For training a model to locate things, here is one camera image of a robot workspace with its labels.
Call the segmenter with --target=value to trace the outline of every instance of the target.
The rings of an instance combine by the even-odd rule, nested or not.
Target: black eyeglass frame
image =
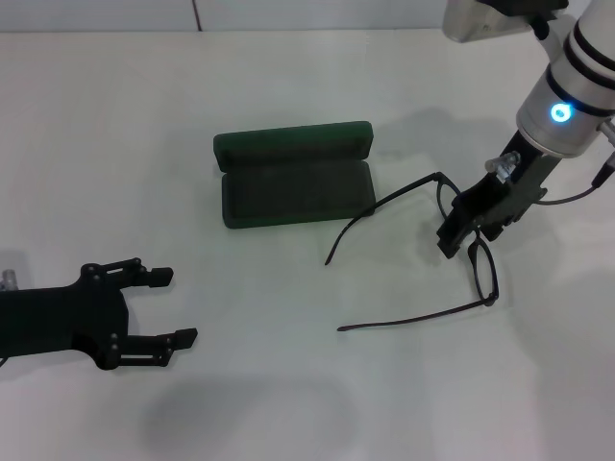
[[[392,200],[397,199],[398,197],[401,197],[402,195],[406,194],[407,192],[410,192],[411,190],[414,190],[430,182],[438,183],[438,187],[436,191],[436,200],[438,203],[438,208],[440,209],[440,213],[442,214],[442,217],[446,219],[447,213],[444,210],[444,207],[442,206],[442,187],[444,185],[449,186],[456,195],[459,195],[461,191],[443,173],[441,172],[432,173],[430,175],[425,176],[421,180],[413,182],[412,184],[409,184],[406,187],[402,187],[398,191],[393,192],[392,194],[388,195],[387,197],[384,197],[382,200],[376,202],[372,206],[364,209],[356,218],[354,218],[350,223],[348,223],[348,225],[343,229],[343,231],[337,236],[337,239],[335,240],[335,243],[333,244],[333,247],[331,249],[331,252],[329,253],[329,256],[327,257],[327,262],[325,264],[329,265],[331,263],[340,240],[342,239],[344,234],[348,231],[348,229],[352,227],[355,223],[360,221],[362,218],[372,214],[372,212],[374,212],[376,209],[380,208],[381,206],[386,205]],[[414,318],[406,319],[406,320],[398,320],[395,322],[377,322],[377,323],[371,323],[371,324],[348,325],[346,327],[338,328],[337,331],[350,331],[352,329],[374,328],[374,327],[395,327],[399,325],[415,324],[418,322],[424,322],[427,320],[437,319],[439,317],[453,315],[459,312],[463,312],[466,310],[474,309],[476,307],[480,307],[482,305],[487,306],[487,307],[492,306],[495,303],[495,301],[497,301],[500,298],[500,285],[498,284],[498,273],[496,270],[496,264],[493,259],[493,255],[491,254],[491,251],[489,250],[489,246],[480,237],[480,229],[476,228],[475,233],[476,233],[476,238],[474,239],[474,242],[472,242],[470,246],[468,247],[468,257],[470,258],[470,262],[472,263],[472,268],[474,270],[474,279],[475,279],[477,291],[479,292],[480,300],[474,301],[473,303],[467,303],[465,305],[461,305],[453,309],[444,310],[442,312],[436,312],[434,314],[423,315],[421,317],[414,317]],[[491,269],[491,281],[492,281],[493,291],[487,297],[484,296],[482,287],[480,286],[479,267],[478,267],[479,249],[485,252],[487,256],[487,260],[489,261],[490,269]]]

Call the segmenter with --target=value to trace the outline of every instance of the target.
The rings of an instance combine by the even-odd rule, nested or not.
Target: blue led light
[[[551,118],[557,123],[564,123],[573,116],[573,108],[570,104],[556,104],[551,108]]]

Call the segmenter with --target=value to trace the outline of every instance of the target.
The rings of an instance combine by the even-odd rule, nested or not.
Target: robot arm
[[[548,20],[567,0],[450,0],[445,34],[469,41],[533,28],[548,40]],[[593,0],[559,50],[543,43],[550,63],[517,113],[518,132],[486,163],[487,175],[453,201],[438,231],[438,246],[453,257],[463,239],[480,230],[490,241],[547,193],[542,182],[557,164],[582,155],[600,132],[615,145],[615,2]],[[594,179],[600,187],[615,171],[615,154]]]
[[[9,357],[75,350],[101,370],[123,366],[166,367],[175,351],[190,349],[196,328],[158,336],[128,334],[129,314],[121,290],[157,288],[173,279],[171,268],[148,271],[138,258],[86,264],[72,285],[19,290],[14,271],[0,280],[0,366]]]

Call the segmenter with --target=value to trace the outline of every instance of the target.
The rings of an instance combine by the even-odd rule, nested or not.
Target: black cable
[[[564,205],[564,204],[570,204],[571,202],[575,202],[577,200],[583,199],[585,197],[587,197],[589,194],[591,194],[592,192],[594,192],[596,190],[596,187],[594,187],[593,185],[587,189],[585,192],[575,195],[573,197],[568,197],[567,199],[561,199],[561,200],[552,200],[549,202],[536,202],[537,205],[542,205],[542,206],[552,206],[552,205]]]

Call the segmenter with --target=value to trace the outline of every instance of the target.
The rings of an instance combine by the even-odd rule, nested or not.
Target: white table
[[[491,245],[502,298],[409,328],[337,333],[472,301],[437,250],[435,186],[352,229],[227,230],[218,133],[369,120],[379,197],[434,170],[460,187],[514,134],[544,70],[530,35],[439,31],[0,36],[0,267],[22,288],[139,256],[131,328],[197,327],[168,369],[79,352],[0,370],[7,460],[578,461],[615,450],[615,205],[536,207]],[[578,193],[597,142],[549,178]]]

